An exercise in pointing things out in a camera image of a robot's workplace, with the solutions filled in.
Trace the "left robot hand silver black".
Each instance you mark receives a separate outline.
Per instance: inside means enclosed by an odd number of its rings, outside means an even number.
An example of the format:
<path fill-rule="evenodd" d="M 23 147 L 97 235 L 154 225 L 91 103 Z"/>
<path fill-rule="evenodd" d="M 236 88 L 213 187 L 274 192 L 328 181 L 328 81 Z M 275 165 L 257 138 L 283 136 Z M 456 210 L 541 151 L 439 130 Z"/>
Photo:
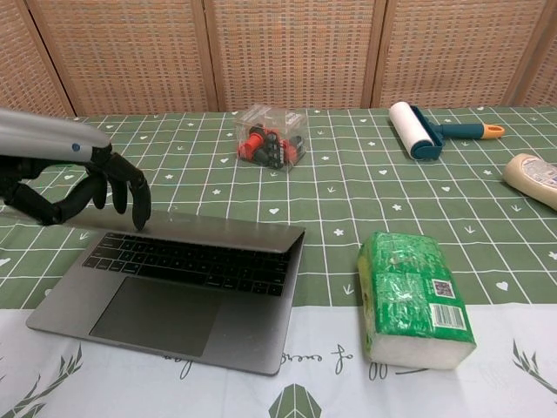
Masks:
<path fill-rule="evenodd" d="M 26 182 L 53 165 L 79 165 L 82 179 L 69 194 L 50 202 Z M 9 108 L 1 110 L 1 200 L 42 226 L 62 225 L 89 203 L 105 207 L 112 190 L 117 213 L 127 210 L 138 230 L 151 217 L 151 189 L 144 173 L 116 152 L 110 137 L 83 122 Z"/>

